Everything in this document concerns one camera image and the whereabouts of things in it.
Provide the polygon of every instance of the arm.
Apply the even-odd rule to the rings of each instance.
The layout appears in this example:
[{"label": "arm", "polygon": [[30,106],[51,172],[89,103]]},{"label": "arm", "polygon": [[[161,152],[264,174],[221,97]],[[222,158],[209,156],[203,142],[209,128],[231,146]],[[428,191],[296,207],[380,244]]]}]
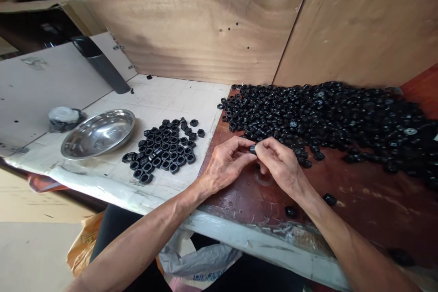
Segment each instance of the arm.
[{"label": "arm", "polygon": [[254,142],[233,137],[216,146],[205,173],[112,241],[67,288],[123,291],[155,259],[183,221],[208,197],[230,185],[256,156]]},{"label": "arm", "polygon": [[307,213],[338,258],[354,291],[419,291],[395,265],[346,224],[310,185],[289,148],[274,138],[259,142],[255,151],[263,174]]}]

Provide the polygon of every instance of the black thermos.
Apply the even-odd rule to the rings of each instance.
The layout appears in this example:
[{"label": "black thermos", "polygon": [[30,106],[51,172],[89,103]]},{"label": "black thermos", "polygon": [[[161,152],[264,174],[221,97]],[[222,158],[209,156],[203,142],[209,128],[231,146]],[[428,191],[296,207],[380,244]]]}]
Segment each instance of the black thermos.
[{"label": "black thermos", "polygon": [[87,59],[91,66],[94,67],[97,73],[105,79],[116,93],[124,94],[131,90],[119,71],[111,64],[91,38],[88,36],[76,36],[72,38],[72,42],[82,56]]}]

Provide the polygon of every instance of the white table surface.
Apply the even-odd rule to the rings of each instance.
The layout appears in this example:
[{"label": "white table surface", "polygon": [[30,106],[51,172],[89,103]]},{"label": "white table surface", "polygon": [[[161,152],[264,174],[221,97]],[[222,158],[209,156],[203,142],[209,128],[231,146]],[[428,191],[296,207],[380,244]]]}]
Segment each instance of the white table surface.
[{"label": "white table surface", "polygon": [[[60,147],[67,135],[47,133],[31,143],[26,154],[6,158],[14,167],[47,175],[61,184],[94,196],[122,208],[147,214],[160,204],[184,190],[197,177],[222,111],[217,109],[222,97],[227,97],[230,86],[218,83],[178,80],[136,75],[128,81],[134,94],[119,95],[114,91],[91,104],[84,111],[93,116],[112,109],[127,109],[136,118],[131,139],[120,149],[104,156],[71,161],[62,157]],[[205,138],[196,139],[196,162],[186,164],[172,175],[154,170],[148,185],[133,178],[129,165],[122,156],[138,151],[143,131],[160,126],[163,119],[197,119],[195,128],[205,130]],[[297,274],[338,290],[349,289],[339,263],[335,258],[321,256],[293,245],[293,225],[285,231],[286,238],[272,234],[263,223],[242,225],[196,210],[182,228],[203,234],[231,245],[245,253],[290,269]]]}]

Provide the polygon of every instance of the person's left hand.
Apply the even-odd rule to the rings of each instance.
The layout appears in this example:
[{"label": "person's left hand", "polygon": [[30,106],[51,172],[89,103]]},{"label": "person's left hand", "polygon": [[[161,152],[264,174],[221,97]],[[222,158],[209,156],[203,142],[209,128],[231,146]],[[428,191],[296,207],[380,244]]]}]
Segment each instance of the person's left hand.
[{"label": "person's left hand", "polygon": [[214,148],[210,163],[199,183],[209,194],[230,185],[240,175],[243,168],[257,159],[249,153],[249,147],[255,142],[237,136]]}]

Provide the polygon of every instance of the stainless steel bowl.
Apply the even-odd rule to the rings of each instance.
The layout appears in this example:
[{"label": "stainless steel bowl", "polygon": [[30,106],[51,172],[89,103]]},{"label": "stainless steel bowl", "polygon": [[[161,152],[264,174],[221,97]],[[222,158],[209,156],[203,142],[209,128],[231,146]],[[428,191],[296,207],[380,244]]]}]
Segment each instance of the stainless steel bowl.
[{"label": "stainless steel bowl", "polygon": [[83,160],[113,151],[129,140],[135,123],[134,113],[127,109],[93,116],[68,134],[61,154],[70,160]]}]

